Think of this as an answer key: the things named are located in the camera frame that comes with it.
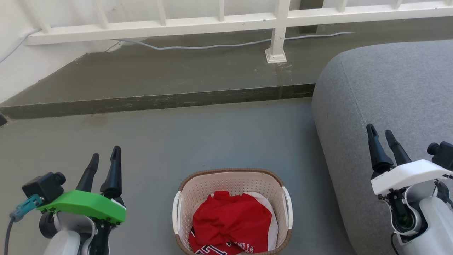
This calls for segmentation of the white railing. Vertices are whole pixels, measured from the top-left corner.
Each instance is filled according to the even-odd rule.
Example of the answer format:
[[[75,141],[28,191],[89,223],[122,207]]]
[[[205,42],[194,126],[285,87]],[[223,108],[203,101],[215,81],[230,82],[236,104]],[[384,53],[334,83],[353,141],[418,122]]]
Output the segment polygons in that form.
[[[157,21],[110,23],[100,0],[91,0],[98,19],[97,24],[52,27],[44,19],[39,8],[31,0],[26,0],[41,30],[28,36],[25,43],[26,45],[49,45],[64,42],[273,29],[271,47],[265,51],[266,59],[268,63],[283,63],[286,61],[283,36],[288,27],[453,16],[453,0],[409,3],[405,0],[395,0],[386,5],[362,6],[348,6],[349,0],[339,0],[334,8],[305,10],[290,10],[290,0],[278,0],[273,12],[236,16],[227,16],[224,11],[224,0],[218,0],[217,16],[168,19],[163,0],[156,1],[159,15]]]

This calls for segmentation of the grey fabric sofa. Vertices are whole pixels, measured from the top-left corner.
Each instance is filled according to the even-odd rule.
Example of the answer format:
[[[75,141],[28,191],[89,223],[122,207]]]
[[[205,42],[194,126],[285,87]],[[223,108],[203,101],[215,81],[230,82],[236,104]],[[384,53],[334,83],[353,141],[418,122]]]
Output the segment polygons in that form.
[[[366,126],[392,157],[391,130],[411,160],[432,142],[453,144],[453,39],[343,52],[315,85],[313,116],[347,236],[357,255],[395,255],[390,210],[375,196]]]

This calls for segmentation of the cream laundry basket brown rim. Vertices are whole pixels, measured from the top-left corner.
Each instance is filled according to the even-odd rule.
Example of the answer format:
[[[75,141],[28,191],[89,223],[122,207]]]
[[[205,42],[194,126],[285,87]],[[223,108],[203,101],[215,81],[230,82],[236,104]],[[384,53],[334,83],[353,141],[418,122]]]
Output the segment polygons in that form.
[[[189,175],[180,185],[172,205],[172,225],[179,248],[186,255],[199,255],[191,250],[188,236],[196,208],[215,191],[231,195],[257,192],[272,205],[278,223],[276,248],[252,255],[278,255],[292,236],[293,207],[283,181],[273,172],[259,168],[223,168],[199,171]]]

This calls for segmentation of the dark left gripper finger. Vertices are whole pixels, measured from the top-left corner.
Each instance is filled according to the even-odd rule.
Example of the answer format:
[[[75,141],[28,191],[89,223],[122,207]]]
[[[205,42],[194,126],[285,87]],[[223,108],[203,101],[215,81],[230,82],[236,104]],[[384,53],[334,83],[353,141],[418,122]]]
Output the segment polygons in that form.
[[[100,155],[98,153],[94,153],[76,186],[76,190],[83,192],[92,192],[92,184],[94,176],[98,170],[99,160]]]
[[[122,194],[122,164],[121,148],[115,146],[110,157],[110,168],[106,180],[100,187],[102,195],[108,199],[115,199]]]

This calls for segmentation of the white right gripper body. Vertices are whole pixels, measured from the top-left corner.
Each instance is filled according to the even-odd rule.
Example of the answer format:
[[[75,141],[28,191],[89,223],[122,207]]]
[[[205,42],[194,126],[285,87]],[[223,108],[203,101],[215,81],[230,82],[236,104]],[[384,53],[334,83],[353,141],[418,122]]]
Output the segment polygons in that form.
[[[390,190],[401,190],[405,187],[431,181],[436,178],[446,179],[453,171],[445,169],[431,161],[418,160],[397,166],[371,180],[374,194],[387,195]]]

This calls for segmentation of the red and white jersey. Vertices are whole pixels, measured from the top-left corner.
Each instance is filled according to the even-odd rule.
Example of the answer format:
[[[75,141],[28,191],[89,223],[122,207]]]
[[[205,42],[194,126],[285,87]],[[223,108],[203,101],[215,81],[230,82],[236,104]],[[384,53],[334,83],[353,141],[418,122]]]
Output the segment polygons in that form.
[[[193,216],[188,235],[192,252],[241,255],[272,251],[278,241],[278,221],[271,203],[257,192],[208,195]]]

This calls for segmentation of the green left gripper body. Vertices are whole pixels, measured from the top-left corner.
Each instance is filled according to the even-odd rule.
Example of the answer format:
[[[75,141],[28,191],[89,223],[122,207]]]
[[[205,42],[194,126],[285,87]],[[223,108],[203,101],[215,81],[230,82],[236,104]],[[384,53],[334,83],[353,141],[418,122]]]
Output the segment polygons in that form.
[[[79,190],[63,193],[53,202],[37,207],[39,211],[72,213],[113,224],[123,223],[126,220],[126,207],[100,194]]]

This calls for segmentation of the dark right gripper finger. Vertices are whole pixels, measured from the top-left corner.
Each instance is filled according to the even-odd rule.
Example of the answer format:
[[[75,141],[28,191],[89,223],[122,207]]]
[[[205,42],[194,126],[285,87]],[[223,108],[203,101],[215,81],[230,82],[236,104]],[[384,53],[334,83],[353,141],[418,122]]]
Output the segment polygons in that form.
[[[409,155],[406,153],[405,149],[403,149],[403,146],[397,141],[397,139],[390,130],[385,131],[385,137],[387,139],[387,143],[390,149],[393,152],[397,166],[401,166],[403,164],[412,162]]]
[[[367,136],[369,155],[372,162],[372,169],[374,174],[383,174],[392,169],[393,161],[385,153],[380,141],[379,135],[373,124],[367,124]]]

